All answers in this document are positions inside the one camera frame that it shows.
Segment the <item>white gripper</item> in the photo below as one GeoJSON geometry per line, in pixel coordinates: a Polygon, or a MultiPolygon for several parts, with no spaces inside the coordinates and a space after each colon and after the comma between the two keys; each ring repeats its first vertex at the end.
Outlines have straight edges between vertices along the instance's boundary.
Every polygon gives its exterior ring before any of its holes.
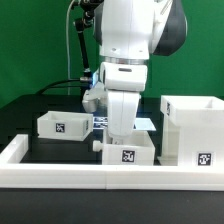
{"type": "Polygon", "coordinates": [[[107,92],[108,135],[114,142],[122,142],[132,134],[139,98],[138,92],[107,92]]]}

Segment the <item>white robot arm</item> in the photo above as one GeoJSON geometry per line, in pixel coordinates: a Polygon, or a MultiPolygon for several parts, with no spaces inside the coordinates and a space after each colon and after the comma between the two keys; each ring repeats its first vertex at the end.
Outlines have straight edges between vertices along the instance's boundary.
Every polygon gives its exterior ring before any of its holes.
{"type": "Polygon", "coordinates": [[[181,0],[103,0],[94,13],[107,132],[120,144],[132,134],[147,61],[152,55],[169,56],[184,44],[187,20],[181,0]]]}

